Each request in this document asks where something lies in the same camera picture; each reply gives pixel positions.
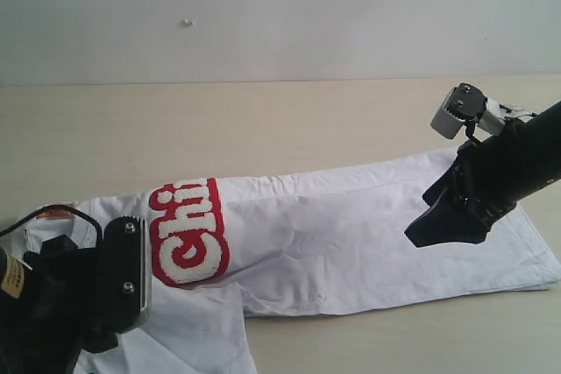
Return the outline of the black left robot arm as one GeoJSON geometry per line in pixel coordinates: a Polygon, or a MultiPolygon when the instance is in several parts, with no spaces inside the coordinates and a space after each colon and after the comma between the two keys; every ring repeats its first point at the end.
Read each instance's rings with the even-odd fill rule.
{"type": "Polygon", "coordinates": [[[97,251],[1,249],[1,372],[72,373],[84,351],[103,353],[118,334],[101,327],[97,251]]]}

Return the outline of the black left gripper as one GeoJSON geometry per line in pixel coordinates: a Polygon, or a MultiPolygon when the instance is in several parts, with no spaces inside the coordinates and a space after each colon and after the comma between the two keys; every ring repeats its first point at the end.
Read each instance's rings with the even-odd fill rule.
{"type": "Polygon", "coordinates": [[[117,334],[100,327],[97,249],[79,248],[59,236],[44,242],[39,252],[25,252],[24,262],[39,279],[31,320],[48,355],[116,348],[117,334]]]}

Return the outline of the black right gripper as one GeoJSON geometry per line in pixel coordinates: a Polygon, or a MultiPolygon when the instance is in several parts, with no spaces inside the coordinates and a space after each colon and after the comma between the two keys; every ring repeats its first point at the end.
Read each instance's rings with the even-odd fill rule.
{"type": "Polygon", "coordinates": [[[454,166],[424,192],[423,201],[431,207],[405,229],[408,240],[415,247],[483,243],[492,226],[531,194],[528,127],[508,122],[499,135],[479,141],[470,123],[454,166]]]}

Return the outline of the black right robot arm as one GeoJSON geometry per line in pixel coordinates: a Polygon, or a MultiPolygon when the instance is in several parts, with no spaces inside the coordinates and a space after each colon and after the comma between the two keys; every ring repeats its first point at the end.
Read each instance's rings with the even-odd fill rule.
{"type": "Polygon", "coordinates": [[[560,180],[560,104],[498,136],[458,148],[449,169],[423,194],[429,208],[405,229],[414,246],[486,240],[521,199],[560,180]]]}

